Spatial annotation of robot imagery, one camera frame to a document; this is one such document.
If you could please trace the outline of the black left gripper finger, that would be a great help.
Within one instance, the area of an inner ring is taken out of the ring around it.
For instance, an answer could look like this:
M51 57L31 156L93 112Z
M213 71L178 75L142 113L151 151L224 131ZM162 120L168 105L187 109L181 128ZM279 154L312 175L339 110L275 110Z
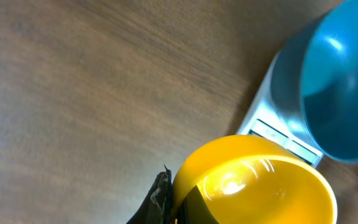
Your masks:
M160 172L139 209L127 224L169 224L172 209L172 172L166 166Z

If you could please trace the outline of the yellow plastic scoop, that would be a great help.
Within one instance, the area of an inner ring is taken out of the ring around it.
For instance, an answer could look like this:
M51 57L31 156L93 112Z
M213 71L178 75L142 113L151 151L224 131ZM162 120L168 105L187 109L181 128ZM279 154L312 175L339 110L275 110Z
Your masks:
M215 139L194 151L173 181L172 216L195 223L337 222L328 181L279 144L254 135Z

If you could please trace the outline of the blue bowl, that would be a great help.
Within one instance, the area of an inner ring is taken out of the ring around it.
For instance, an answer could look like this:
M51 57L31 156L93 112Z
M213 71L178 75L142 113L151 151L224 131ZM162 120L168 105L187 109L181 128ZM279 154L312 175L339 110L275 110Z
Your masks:
M279 51L271 97L289 132L341 162L358 162L358 0L309 23Z

